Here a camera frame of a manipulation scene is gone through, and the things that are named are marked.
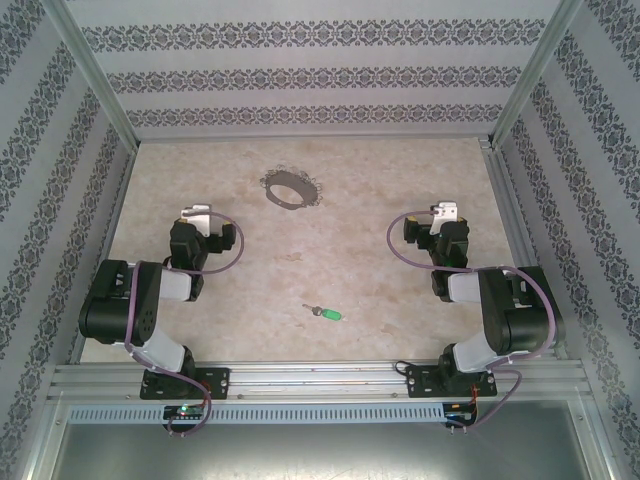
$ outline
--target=black mounting plate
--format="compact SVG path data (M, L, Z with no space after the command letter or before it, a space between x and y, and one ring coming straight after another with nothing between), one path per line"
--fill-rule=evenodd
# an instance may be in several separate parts
M229 374L228 368L196 368L194 380L209 387L212 400L226 400L229 392ZM180 394L176 393L176 382L181 384L179 385L182 390ZM140 387L140 398L142 400L200 400L204 398L202 390L192 385L189 385L188 391L184 393L184 384L185 382L177 378L145 370Z
M409 398L471 397L470 384L476 386L479 397L495 397L498 394L496 379L488 372L465 374L473 376L467 385L446 390L438 381L438 365L411 365L407 366L404 373Z

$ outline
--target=patterned wall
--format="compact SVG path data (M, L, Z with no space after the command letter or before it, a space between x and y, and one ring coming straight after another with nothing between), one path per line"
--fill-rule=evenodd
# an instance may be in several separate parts
M488 134L558 0L71 0L142 139Z
M638 32L640 2L584 2L502 146L629 478L640 478Z
M127 152L39 2L0 1L0 479L32 432L122 192Z

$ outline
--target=key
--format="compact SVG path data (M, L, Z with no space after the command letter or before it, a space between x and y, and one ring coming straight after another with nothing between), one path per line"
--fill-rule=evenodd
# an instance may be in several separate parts
M311 305L307 305L306 303L303 303L302 306L304 308L307 308L309 310L311 310L311 313L313 313L316 317L319 317L320 315L322 315L322 307L312 307Z

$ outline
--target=green key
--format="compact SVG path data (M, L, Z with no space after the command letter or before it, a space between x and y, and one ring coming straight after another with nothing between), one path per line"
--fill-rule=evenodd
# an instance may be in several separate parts
M324 318L328 318L329 320L333 320L334 322L342 319L342 314L340 312L329 310L328 308L322 310L322 316Z

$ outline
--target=enclosure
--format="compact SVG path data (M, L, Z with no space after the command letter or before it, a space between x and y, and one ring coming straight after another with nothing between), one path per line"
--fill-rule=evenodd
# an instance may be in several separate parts
M639 6L3 0L1 478L537 478L553 451L545 478L639 477ZM446 402L409 398L394 371L482 329L479 304L442 302L386 241L441 201L467 222L470 266L544 269L566 327L515 363L522 385L479 430L508 455L474 435L443 447ZM163 262L197 204L237 222L245 249L197 301L158 307L199 366L231 371L199 434L218 453L196 468L190 440L150 426L169 404L140 399L142 367L78 319L102 260ZM391 242L429 263L400 225ZM514 379L495 378L500 399ZM309 425L323 412L337 416ZM294 424L281 443L274 423ZM155 470L129 462L138 442ZM266 460L266 444L290 455ZM254 463L238 470L233 445ZM182 460L163 463L173 448Z

